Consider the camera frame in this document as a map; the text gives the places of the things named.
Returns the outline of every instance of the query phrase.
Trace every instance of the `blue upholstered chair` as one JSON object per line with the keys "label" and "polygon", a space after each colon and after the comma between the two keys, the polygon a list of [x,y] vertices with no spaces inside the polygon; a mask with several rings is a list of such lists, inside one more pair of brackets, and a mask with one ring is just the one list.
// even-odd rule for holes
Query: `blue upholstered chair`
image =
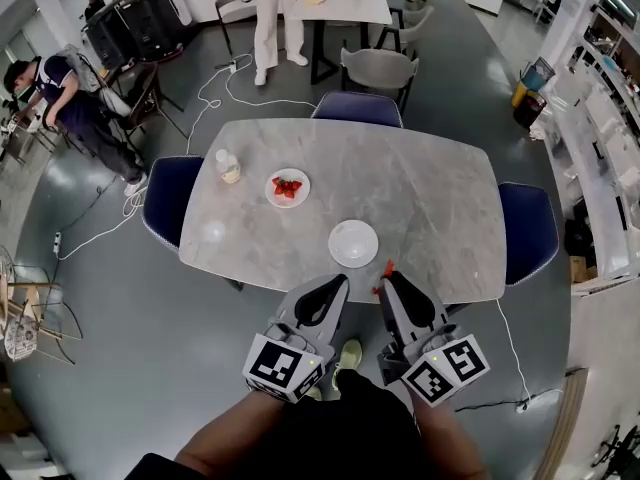
{"label": "blue upholstered chair", "polygon": [[396,102],[391,98],[377,94],[328,92],[311,117],[313,119],[356,121],[403,128]]}
{"label": "blue upholstered chair", "polygon": [[[180,248],[182,224],[203,162],[199,156],[172,156],[159,158],[151,168],[142,222],[158,240],[175,252]],[[237,290],[242,290],[241,283],[227,281]]]}
{"label": "blue upholstered chair", "polygon": [[500,199],[507,234],[507,286],[529,279],[558,253],[558,231],[547,193],[537,187],[502,183]]}

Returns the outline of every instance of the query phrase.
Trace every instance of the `black table leg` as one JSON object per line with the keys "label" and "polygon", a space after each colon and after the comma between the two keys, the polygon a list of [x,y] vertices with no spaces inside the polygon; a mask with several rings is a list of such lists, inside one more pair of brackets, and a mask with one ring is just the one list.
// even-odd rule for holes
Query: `black table leg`
{"label": "black table leg", "polygon": [[369,48],[369,24],[364,21],[360,23],[360,48]]}
{"label": "black table leg", "polygon": [[[324,56],[324,26],[325,22],[318,20],[313,26],[313,53],[311,56],[311,85],[316,85],[330,76],[335,75],[340,69],[333,62]],[[322,74],[319,74],[320,63],[327,68]]]}

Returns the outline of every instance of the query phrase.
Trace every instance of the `gray pants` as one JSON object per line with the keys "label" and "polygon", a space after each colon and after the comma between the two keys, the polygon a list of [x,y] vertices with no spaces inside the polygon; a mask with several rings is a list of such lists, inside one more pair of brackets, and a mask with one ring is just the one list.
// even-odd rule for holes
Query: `gray pants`
{"label": "gray pants", "polygon": [[136,164],[133,151],[111,134],[108,122],[96,121],[76,124],[69,131],[78,135],[105,167],[122,176],[127,183],[140,181],[143,170]]}

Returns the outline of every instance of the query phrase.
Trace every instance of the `white table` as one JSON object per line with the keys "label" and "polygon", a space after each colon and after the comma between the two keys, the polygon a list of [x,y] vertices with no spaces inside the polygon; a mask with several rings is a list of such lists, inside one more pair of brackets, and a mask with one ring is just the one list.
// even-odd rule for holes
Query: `white table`
{"label": "white table", "polygon": [[[215,152],[238,156],[242,178],[225,184]],[[265,184],[296,167],[311,180],[307,200],[272,206]],[[360,219],[380,247],[367,266],[336,263],[327,241],[340,222]],[[502,205],[481,149],[411,130],[322,119],[227,123],[198,175],[182,228],[180,259],[207,272],[288,291],[343,272],[349,299],[371,293],[391,259],[434,287],[445,304],[500,298],[506,272]]]}
{"label": "white table", "polygon": [[[315,22],[311,59],[311,84],[315,85],[338,72],[338,66],[324,56],[326,21],[359,22],[360,47],[369,48],[369,23],[390,25],[393,20],[387,0],[325,0],[320,5],[310,4],[312,1],[319,0],[298,0],[291,11],[291,17]],[[329,68],[321,75],[318,74],[320,62]]]}

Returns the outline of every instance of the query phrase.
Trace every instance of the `plastic bottle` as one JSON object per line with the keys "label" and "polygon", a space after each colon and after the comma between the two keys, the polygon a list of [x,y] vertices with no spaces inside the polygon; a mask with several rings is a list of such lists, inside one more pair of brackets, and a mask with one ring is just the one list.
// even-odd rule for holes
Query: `plastic bottle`
{"label": "plastic bottle", "polygon": [[240,179],[240,164],[235,155],[230,155],[226,149],[219,149],[216,160],[216,169],[225,182],[235,183]]}

